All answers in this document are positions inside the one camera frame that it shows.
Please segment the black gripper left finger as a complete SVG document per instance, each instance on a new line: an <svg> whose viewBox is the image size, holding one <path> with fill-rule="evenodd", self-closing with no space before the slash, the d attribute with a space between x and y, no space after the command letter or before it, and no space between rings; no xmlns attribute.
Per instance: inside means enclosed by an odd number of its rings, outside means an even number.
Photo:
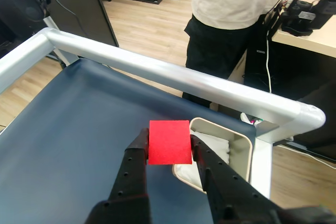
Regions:
<svg viewBox="0 0 336 224"><path fill-rule="evenodd" d="M144 128L125 149L108 199L97 203L86 223L151 223L146 186L149 129Z"/></svg>

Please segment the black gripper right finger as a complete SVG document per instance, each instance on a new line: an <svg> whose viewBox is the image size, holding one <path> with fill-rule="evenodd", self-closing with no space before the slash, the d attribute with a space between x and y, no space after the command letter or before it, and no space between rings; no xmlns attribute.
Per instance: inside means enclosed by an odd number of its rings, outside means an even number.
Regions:
<svg viewBox="0 0 336 224"><path fill-rule="evenodd" d="M335 214L324 207L279 207L195 135L191 148L214 223L335 223Z"/></svg>

